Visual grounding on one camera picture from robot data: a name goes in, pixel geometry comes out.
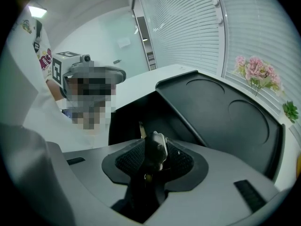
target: potted plant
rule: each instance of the potted plant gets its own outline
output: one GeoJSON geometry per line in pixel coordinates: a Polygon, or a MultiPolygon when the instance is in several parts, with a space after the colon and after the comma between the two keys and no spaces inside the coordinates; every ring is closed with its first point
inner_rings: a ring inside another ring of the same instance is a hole
{"type": "Polygon", "coordinates": [[[297,107],[294,106],[292,101],[287,101],[282,105],[282,108],[283,108],[283,114],[279,122],[285,124],[288,128],[290,128],[292,124],[295,123],[295,120],[299,118],[297,107]]]}
{"type": "Polygon", "coordinates": [[[237,56],[235,68],[234,73],[245,78],[254,96],[257,96],[264,87],[273,90],[277,95],[283,93],[280,76],[268,62],[256,56],[250,57],[249,60],[243,56],[237,56]]]}

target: window blinds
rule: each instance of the window blinds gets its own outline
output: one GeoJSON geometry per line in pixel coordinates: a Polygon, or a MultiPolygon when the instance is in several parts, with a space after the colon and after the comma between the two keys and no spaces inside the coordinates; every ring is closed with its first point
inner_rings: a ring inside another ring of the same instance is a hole
{"type": "MultiPolygon", "coordinates": [[[[292,100],[300,112],[301,38],[287,13],[277,0],[220,1],[227,25],[225,78],[247,89],[245,80],[231,73],[235,57],[259,56],[270,62],[279,73],[285,96],[277,97],[271,90],[264,89],[257,97],[276,114],[280,113],[286,100],[292,100]]],[[[291,131],[301,144],[300,118],[291,131]]]]}
{"type": "Polygon", "coordinates": [[[212,0],[141,3],[158,68],[182,64],[216,74],[220,38],[212,0]]]}

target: ceiling light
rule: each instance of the ceiling light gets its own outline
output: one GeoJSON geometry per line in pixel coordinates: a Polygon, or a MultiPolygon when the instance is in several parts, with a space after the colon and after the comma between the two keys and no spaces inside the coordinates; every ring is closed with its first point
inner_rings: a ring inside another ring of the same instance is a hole
{"type": "Polygon", "coordinates": [[[37,8],[32,6],[28,6],[28,8],[30,10],[30,13],[32,14],[32,17],[43,17],[47,12],[47,10],[44,8],[37,8]]]}

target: black tray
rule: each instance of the black tray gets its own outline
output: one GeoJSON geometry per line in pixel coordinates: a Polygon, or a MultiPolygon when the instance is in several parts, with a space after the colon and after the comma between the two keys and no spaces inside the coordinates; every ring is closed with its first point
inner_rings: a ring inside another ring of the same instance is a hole
{"type": "Polygon", "coordinates": [[[156,91],[199,144],[232,154],[270,179],[274,177],[285,128],[261,105],[198,71],[160,81],[156,91]]]}

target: green plant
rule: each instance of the green plant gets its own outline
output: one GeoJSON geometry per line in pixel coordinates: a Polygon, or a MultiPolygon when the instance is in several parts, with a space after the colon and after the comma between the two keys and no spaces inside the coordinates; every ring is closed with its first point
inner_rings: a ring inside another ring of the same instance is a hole
{"type": "Polygon", "coordinates": [[[293,105],[292,101],[288,101],[282,105],[283,111],[288,119],[292,123],[295,123],[295,120],[298,119],[297,107],[293,105]]]}

